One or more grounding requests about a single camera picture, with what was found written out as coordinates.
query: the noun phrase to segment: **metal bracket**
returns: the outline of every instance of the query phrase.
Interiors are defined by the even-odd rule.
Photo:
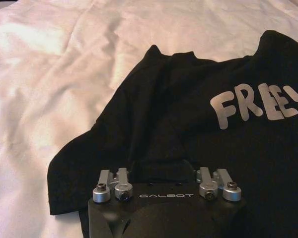
[[[212,181],[209,169],[207,167],[200,167],[200,175],[202,183],[200,183],[199,194],[208,201],[216,199],[218,184]]]
[[[127,169],[119,168],[118,184],[115,186],[115,197],[119,201],[128,201],[133,196],[133,186],[128,183]]]
[[[238,202],[242,197],[242,190],[233,182],[226,169],[217,169],[219,177],[223,182],[223,198],[231,201]]]
[[[110,200],[110,188],[108,186],[110,171],[102,170],[100,172],[98,184],[93,190],[93,200],[97,203],[107,202]]]
[[[128,201],[133,196],[133,186],[128,183],[128,171],[126,168],[119,168],[114,177],[109,170],[102,170],[96,188],[93,190],[93,200],[96,203],[103,203],[110,200],[111,190],[115,190],[115,197],[119,201]]]
[[[241,189],[233,182],[226,169],[217,169],[211,178],[207,167],[200,167],[197,171],[196,181],[200,183],[199,194],[206,200],[214,200],[218,189],[223,190],[222,197],[231,202],[241,200]]]

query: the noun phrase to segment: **white fabric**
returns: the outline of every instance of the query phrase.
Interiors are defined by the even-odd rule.
[[[298,41],[298,0],[19,0],[0,10],[0,238],[82,237],[78,213],[49,215],[47,168],[94,124],[156,44],[217,61],[261,34]]]

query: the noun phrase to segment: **logo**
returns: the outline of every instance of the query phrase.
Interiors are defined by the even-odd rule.
[[[159,197],[192,197],[194,194],[140,194],[140,198],[159,198]]]

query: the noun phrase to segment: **wrinkled fabric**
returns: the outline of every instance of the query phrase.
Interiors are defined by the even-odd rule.
[[[153,44],[223,61],[272,29],[298,41],[298,0],[19,0],[0,10],[0,237],[82,237],[50,216],[49,162],[89,130]]]

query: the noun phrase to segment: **silver mounting bracket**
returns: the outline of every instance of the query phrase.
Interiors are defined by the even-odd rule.
[[[111,190],[114,190],[115,197],[119,201],[128,201],[133,196],[133,186],[128,182],[126,168],[119,168],[115,177],[109,170],[102,170],[98,184],[93,190],[93,201],[96,203],[109,201]]]

